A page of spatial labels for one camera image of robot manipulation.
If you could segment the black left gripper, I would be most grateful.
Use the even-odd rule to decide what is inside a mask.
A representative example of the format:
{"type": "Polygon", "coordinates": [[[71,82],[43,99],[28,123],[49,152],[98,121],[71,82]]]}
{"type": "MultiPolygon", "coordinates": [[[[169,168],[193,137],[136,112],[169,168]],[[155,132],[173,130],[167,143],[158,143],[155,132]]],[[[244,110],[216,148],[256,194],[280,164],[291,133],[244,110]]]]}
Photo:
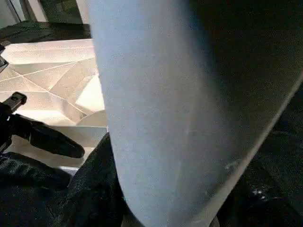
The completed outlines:
{"type": "Polygon", "coordinates": [[[20,114],[13,114],[27,101],[27,96],[14,92],[0,103],[0,189],[3,190],[50,190],[66,189],[71,175],[61,169],[24,156],[8,152],[2,154],[12,143],[12,135],[27,140],[32,146],[52,154],[82,158],[84,148],[63,133],[43,122],[20,114]]]}

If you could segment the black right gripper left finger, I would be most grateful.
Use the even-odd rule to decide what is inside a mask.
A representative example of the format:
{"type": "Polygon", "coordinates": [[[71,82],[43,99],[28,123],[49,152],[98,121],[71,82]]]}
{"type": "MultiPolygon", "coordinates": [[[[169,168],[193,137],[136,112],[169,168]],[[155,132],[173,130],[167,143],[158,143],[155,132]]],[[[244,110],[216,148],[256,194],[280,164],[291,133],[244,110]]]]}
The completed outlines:
{"type": "Polygon", "coordinates": [[[52,209],[51,227],[119,227],[125,201],[107,132],[52,209]]]}

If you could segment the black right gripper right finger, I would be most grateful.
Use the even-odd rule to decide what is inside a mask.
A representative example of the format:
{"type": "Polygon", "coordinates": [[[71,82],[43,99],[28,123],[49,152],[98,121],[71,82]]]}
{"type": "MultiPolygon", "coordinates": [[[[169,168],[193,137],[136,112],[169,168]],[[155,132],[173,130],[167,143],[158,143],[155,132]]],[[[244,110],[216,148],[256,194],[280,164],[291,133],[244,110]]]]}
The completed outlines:
{"type": "Polygon", "coordinates": [[[221,227],[301,227],[302,216],[276,181],[253,160],[219,209],[221,227]]]}

